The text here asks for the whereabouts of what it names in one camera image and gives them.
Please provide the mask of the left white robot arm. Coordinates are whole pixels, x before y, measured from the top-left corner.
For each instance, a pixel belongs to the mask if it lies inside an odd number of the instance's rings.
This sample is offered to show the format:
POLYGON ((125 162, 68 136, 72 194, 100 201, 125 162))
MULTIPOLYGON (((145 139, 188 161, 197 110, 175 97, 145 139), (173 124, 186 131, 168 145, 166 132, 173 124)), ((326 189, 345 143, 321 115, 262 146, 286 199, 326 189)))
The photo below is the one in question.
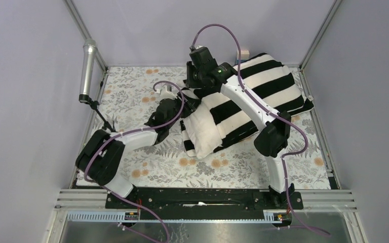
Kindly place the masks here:
POLYGON ((159 91, 162 99, 144 126, 126 132, 97 130, 75 161, 86 181, 113 193, 124 208, 137 201, 136 186, 118 173, 124 153, 163 142, 187 105, 183 90, 177 87, 178 92, 173 93, 169 90, 172 86, 175 84, 164 82, 159 91))

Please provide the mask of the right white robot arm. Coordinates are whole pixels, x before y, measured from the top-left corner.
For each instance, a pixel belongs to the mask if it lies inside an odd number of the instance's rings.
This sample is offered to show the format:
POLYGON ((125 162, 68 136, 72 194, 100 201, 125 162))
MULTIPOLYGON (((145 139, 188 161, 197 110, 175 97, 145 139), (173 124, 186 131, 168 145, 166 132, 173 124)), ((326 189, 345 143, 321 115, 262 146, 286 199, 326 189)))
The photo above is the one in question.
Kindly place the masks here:
POLYGON ((187 63, 189 85, 196 88, 208 87, 220 92, 234 102, 256 125, 259 134, 254 140, 256 150, 265 156, 267 167, 272 173, 270 188, 271 204, 278 209, 290 202, 290 184, 283 163, 283 156, 290 136, 291 117, 265 103, 243 81, 241 66, 233 68, 224 62, 217 64, 207 47, 190 47, 187 63))

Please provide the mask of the black white striped pillowcase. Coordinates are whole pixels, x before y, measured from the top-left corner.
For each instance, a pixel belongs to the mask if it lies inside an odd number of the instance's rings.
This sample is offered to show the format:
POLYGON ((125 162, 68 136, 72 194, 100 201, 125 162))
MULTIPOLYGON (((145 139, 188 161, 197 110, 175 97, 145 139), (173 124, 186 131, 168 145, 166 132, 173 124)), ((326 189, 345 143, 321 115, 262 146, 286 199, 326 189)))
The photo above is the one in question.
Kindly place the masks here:
MULTIPOLYGON (((265 103, 277 109, 286 111, 291 116, 308 112, 314 104, 306 98, 295 83, 295 78, 288 66, 276 61, 266 53, 243 62, 241 77, 246 85, 265 103)), ((194 107, 204 102, 209 108, 222 138, 222 145, 213 153, 228 148, 257 133, 254 122, 228 97, 211 88, 192 89, 194 92, 194 107)), ((187 150, 194 149, 181 124, 183 145, 187 150)))

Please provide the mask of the white pillow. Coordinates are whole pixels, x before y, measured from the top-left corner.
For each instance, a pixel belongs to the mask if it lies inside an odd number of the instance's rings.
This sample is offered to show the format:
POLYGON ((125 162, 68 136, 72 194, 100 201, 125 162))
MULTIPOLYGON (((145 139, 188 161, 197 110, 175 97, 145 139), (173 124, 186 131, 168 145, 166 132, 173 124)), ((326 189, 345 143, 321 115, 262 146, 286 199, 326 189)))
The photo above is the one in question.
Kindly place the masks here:
POLYGON ((222 138, 215 124, 213 116, 204 102, 201 102, 195 112, 182 120, 185 133, 194 149, 187 150, 187 154, 198 159, 207 157, 222 145, 222 138))

